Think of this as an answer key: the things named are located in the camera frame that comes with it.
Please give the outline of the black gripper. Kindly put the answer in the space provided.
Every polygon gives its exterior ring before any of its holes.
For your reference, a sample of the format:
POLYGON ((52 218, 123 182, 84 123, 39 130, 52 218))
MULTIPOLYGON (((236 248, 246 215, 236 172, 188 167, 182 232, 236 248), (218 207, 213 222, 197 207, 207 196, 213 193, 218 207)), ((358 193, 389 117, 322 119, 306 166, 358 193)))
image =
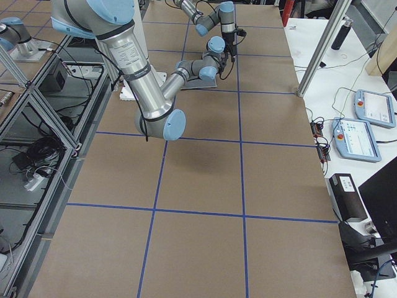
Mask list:
POLYGON ((218 68, 219 77, 220 78, 228 78, 234 69, 234 63, 235 63, 235 57, 233 56, 232 48, 230 46, 226 46, 223 54, 221 54, 221 60, 220 60, 219 68, 218 68), (223 76, 223 73, 225 72, 226 67, 228 65, 228 61, 231 62, 231 66, 230 66, 228 73, 225 76, 223 76))
POLYGON ((244 29, 239 28, 229 31, 221 29, 221 35, 226 45, 235 47, 239 44, 239 42, 237 41, 237 37, 242 37, 242 42, 245 39, 247 32, 244 29))

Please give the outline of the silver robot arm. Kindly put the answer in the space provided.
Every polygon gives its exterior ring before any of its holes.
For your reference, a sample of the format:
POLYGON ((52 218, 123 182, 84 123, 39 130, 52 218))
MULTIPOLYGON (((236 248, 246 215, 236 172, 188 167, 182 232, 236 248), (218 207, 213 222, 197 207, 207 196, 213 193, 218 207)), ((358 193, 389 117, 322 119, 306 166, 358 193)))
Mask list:
POLYGON ((201 36, 206 36, 213 28, 220 25, 221 36, 225 43, 230 46, 238 44, 237 37, 245 39, 247 33, 238 27, 235 22, 235 6, 233 1, 221 2, 216 7, 211 7, 212 11, 205 15, 198 9, 198 4, 192 1, 178 0, 173 1, 174 5, 182 10, 194 24, 196 32, 201 36))
POLYGON ((123 76, 136 96, 136 128, 146 137, 177 140, 182 136, 186 116, 174 107, 174 96, 191 78, 212 81, 223 72, 227 56, 235 56, 234 4, 223 2, 207 16, 191 1, 175 1, 184 11, 199 35, 221 26, 221 37, 207 42, 199 60, 184 60, 164 84, 156 81, 154 71, 134 33, 133 1, 52 1, 53 28, 74 37, 97 39, 105 43, 109 60, 123 76))

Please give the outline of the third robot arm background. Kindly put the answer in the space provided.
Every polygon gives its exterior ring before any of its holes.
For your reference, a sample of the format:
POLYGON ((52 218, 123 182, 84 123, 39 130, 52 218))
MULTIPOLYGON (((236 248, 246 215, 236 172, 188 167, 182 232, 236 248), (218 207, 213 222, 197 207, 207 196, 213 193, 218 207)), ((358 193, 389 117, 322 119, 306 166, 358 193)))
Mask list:
POLYGON ((51 42, 35 40, 18 17, 1 19, 1 46, 19 62, 39 62, 53 50, 51 42))

